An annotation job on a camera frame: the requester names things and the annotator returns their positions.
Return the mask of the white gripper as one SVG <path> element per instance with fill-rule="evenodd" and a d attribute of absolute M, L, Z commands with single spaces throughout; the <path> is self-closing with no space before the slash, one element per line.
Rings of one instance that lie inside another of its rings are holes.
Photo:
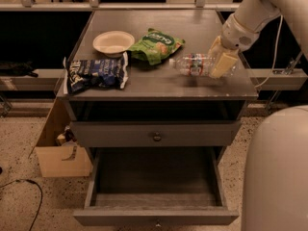
<path fill-rule="evenodd" d="M 235 15 L 231 14 L 222 26 L 221 35 L 216 37 L 208 51 L 209 56 L 215 57 L 214 65 L 210 70 L 210 76 L 212 78 L 220 78 L 238 61 L 237 51 L 221 52 L 221 45 L 230 50 L 244 52 L 254 44 L 259 36 L 259 32 L 253 32 L 245 28 L 236 19 Z"/>

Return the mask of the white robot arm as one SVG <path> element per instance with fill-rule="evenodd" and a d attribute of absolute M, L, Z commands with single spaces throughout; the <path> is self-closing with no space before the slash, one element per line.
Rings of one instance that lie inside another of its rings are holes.
<path fill-rule="evenodd" d="M 222 26 L 209 54 L 220 77 L 263 28 L 283 16 L 308 55 L 308 0 L 243 0 Z M 244 169 L 242 231 L 308 231 L 308 106 L 268 116 L 255 131 Z"/>

